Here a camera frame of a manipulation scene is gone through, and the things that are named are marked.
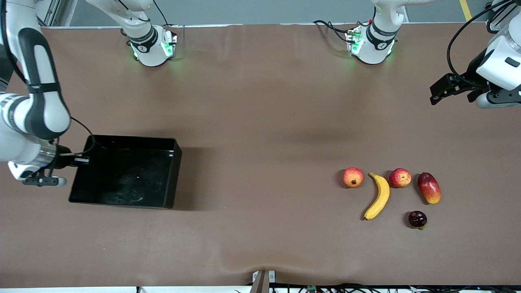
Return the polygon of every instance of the yellow banana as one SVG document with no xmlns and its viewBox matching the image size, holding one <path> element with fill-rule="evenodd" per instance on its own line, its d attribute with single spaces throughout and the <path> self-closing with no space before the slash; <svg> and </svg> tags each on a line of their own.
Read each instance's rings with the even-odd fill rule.
<svg viewBox="0 0 521 293">
<path fill-rule="evenodd" d="M 375 173 L 369 173 L 369 176 L 375 180 L 376 186 L 378 186 L 378 197 L 376 197 L 375 202 L 373 202 L 365 212 L 364 219 L 374 219 L 383 210 L 383 207 L 386 206 L 389 200 L 389 193 L 391 192 L 385 178 Z"/>
</svg>

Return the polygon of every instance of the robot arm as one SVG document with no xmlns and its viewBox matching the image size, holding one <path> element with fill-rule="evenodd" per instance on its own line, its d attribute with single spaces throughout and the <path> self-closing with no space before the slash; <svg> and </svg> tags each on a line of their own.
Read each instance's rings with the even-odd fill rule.
<svg viewBox="0 0 521 293">
<path fill-rule="evenodd" d="M 150 24 L 144 11 L 152 0 L 86 0 L 115 20 L 130 40 L 137 60 L 145 66 L 159 66 L 172 59 L 177 36 Z"/>
<path fill-rule="evenodd" d="M 433 84 L 431 104 L 471 91 L 468 101 L 480 108 L 521 106 L 521 13 L 490 40 L 462 77 L 446 74 Z"/>
<path fill-rule="evenodd" d="M 0 162 L 26 180 L 55 161 L 52 144 L 70 125 L 51 50 L 36 19 L 33 0 L 1 1 L 1 43 L 20 61 L 29 96 L 0 93 Z M 50 178 L 50 185 L 62 180 Z"/>
<path fill-rule="evenodd" d="M 355 28 L 348 35 L 351 55 L 368 64 L 378 64 L 391 54 L 394 38 L 404 19 L 404 7 L 434 0 L 371 0 L 375 6 L 373 21 Z"/>
</svg>

